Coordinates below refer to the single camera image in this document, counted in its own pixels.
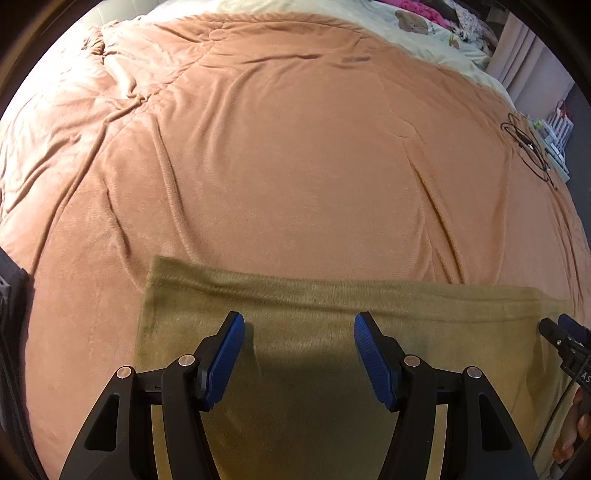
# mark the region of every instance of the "olive green towel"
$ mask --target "olive green towel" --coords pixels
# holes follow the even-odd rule
[[[566,386],[537,323],[571,307],[534,288],[288,280],[160,257],[148,275],[137,370],[192,353],[230,310],[244,315],[244,345],[223,400],[202,414],[222,479],[378,477],[396,415],[376,400],[355,347],[353,319],[363,310],[406,353],[435,368],[481,367],[530,450]],[[430,479],[439,478],[444,408],[438,407]],[[154,417],[158,470],[167,479],[161,417]],[[549,437],[541,469],[556,432]]]

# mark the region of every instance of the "blanket wrinkle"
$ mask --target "blanket wrinkle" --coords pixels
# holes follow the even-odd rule
[[[185,253],[189,256],[191,261],[198,262],[200,260],[200,255],[197,252],[195,242],[193,241],[195,233],[190,230],[189,223],[187,222],[186,213],[183,208],[183,201],[180,197],[178,182],[174,175],[173,165],[162,138],[160,125],[154,116],[150,115],[148,118],[152,126],[152,131],[154,132],[154,135],[152,136],[154,149],[156,156],[158,157],[158,163],[160,165],[166,191],[166,198],[168,200],[168,208],[173,218],[177,235],[183,244]]]
[[[107,128],[109,124],[119,118],[124,117],[126,114],[130,113],[130,111],[137,108],[144,101],[144,98],[141,95],[136,96],[135,101],[127,106],[116,112],[111,112],[101,123],[100,129],[98,134],[95,138],[95,141],[90,149],[90,151],[86,154],[85,158],[80,162],[80,166],[76,175],[69,180],[68,183],[64,185],[64,189],[62,190],[61,194],[59,195],[59,199],[57,204],[55,205],[50,217],[48,218],[48,222],[46,223],[46,227],[44,228],[41,236],[39,238],[39,242],[37,244],[37,249],[35,250],[35,254],[33,256],[33,263],[30,269],[30,274],[34,275],[37,266],[39,264],[39,260],[41,255],[43,254],[43,249],[46,243],[50,240],[51,232],[56,227],[56,224],[59,222],[61,214],[65,210],[68,205],[68,202],[75,194],[77,188],[80,186],[82,180],[86,176],[86,173],[89,171],[90,166],[92,165],[94,159],[96,158],[96,154],[100,150],[103,140],[106,137]]]
[[[129,236],[125,233],[121,221],[117,217],[115,210],[113,208],[113,203],[111,201],[111,196],[109,195],[109,187],[107,186],[106,182],[103,179],[103,188],[105,189],[105,198],[107,202],[107,212],[111,214],[111,221],[109,222],[109,229],[108,231],[112,234],[112,240],[115,244],[115,249],[119,254],[119,260],[121,261],[121,265],[129,279],[131,280],[132,284],[134,285],[135,289],[139,292],[142,292],[143,285],[141,282],[141,271],[139,269],[135,269],[134,271],[132,265],[132,252],[131,252],[131,244],[129,242]]]

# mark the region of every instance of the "finger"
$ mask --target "finger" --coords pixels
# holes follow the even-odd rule
[[[573,405],[578,405],[583,401],[583,389],[579,387],[577,393],[574,394]]]
[[[587,440],[591,435],[591,417],[588,413],[580,418],[579,422],[577,423],[577,430],[579,431],[579,436],[583,440]]]
[[[566,460],[570,460],[570,458],[574,455],[574,446],[573,445],[569,445],[568,447],[566,447],[563,450],[563,452],[564,452],[564,462]]]
[[[564,452],[562,451],[562,446],[559,444],[559,442],[560,441],[556,443],[554,450],[552,451],[552,458],[557,464],[560,465],[566,460],[566,458],[564,457]]]

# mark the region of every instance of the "metal screw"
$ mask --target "metal screw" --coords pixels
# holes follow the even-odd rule
[[[409,367],[418,367],[421,364],[421,359],[414,355],[407,355],[404,357],[404,363]]]
[[[117,370],[117,376],[119,378],[127,378],[131,375],[131,368],[130,367],[121,367]]]
[[[195,357],[193,355],[183,355],[178,359],[178,364],[182,365],[183,367],[188,367],[193,363],[195,363]]]
[[[468,367],[467,373],[472,378],[480,378],[482,376],[482,370],[478,367]]]

